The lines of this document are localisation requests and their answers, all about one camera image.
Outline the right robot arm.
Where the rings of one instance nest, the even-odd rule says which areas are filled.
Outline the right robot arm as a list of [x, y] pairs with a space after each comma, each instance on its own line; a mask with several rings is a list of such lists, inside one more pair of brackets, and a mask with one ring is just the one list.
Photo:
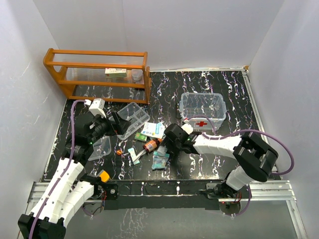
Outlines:
[[213, 154], [235, 159], [239, 166], [229, 172], [222, 183], [204, 193], [213, 198], [234, 198], [252, 181], [266, 182], [272, 173], [278, 153], [267, 144], [258, 131], [244, 130], [230, 136], [213, 136], [193, 131], [190, 124], [171, 124], [164, 131], [158, 153]]

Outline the clear divider tray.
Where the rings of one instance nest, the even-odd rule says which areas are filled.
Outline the clear divider tray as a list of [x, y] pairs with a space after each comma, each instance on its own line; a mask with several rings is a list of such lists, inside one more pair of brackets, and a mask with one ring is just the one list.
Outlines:
[[125, 134], [118, 135], [120, 140], [126, 140], [130, 135], [134, 134], [150, 120], [149, 114], [137, 103], [129, 103], [127, 106], [119, 110], [118, 114], [121, 118], [131, 123]]

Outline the brown medicine bottle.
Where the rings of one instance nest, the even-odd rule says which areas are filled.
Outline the brown medicine bottle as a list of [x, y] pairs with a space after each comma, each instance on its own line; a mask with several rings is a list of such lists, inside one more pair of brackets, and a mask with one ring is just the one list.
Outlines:
[[155, 150], [161, 144], [161, 142], [162, 142], [162, 139], [160, 138], [152, 139], [143, 145], [143, 149], [146, 151], [146, 153], [150, 153], [153, 150]]

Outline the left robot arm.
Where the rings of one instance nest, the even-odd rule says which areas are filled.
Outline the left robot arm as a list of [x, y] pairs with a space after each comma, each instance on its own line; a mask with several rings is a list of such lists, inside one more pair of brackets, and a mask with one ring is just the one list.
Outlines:
[[81, 115], [71, 117], [71, 137], [49, 185], [29, 214], [22, 214], [18, 227], [25, 239], [62, 239], [76, 212], [89, 198], [107, 192], [101, 176], [79, 174], [83, 171], [93, 145], [105, 136], [123, 135], [131, 122], [112, 112], [111, 117]]

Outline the white blue medicine box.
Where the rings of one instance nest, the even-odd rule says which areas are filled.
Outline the white blue medicine box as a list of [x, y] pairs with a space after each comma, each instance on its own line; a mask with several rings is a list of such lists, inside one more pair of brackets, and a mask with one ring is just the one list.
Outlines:
[[163, 138], [165, 126], [160, 123], [146, 122], [141, 134], [150, 138]]

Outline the teal bandage packet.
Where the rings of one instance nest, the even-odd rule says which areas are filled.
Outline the teal bandage packet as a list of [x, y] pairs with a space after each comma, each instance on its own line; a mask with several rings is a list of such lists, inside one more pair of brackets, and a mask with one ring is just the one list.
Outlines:
[[161, 156], [157, 151], [154, 152], [152, 170], [165, 169], [168, 159], [169, 159], [169, 154], [166, 153], [164, 156]]

